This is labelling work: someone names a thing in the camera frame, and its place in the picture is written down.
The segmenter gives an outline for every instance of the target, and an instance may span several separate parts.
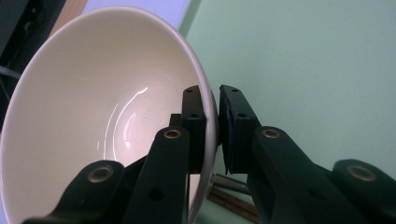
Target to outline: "bowl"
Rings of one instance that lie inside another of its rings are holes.
[[[192,222],[209,186],[216,107],[205,73],[171,25],[133,7],[107,7],[66,24],[35,54],[12,96],[1,140],[7,220],[45,216],[86,165],[127,166],[199,85],[207,118],[202,173],[191,181]]]

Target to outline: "black object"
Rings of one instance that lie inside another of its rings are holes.
[[[284,131],[260,127],[240,90],[220,90],[226,167],[247,174],[263,223],[396,223],[393,179],[361,161],[339,161],[332,172],[315,165]]]
[[[183,91],[181,126],[187,129],[191,136],[190,174],[200,174],[204,162],[206,116],[198,86]]]
[[[55,210],[36,223],[187,223],[189,133],[180,127],[157,132],[150,152],[124,169],[116,161],[86,166]]]
[[[237,88],[220,87],[219,125],[226,172],[245,174],[252,134],[261,125],[244,94]]]

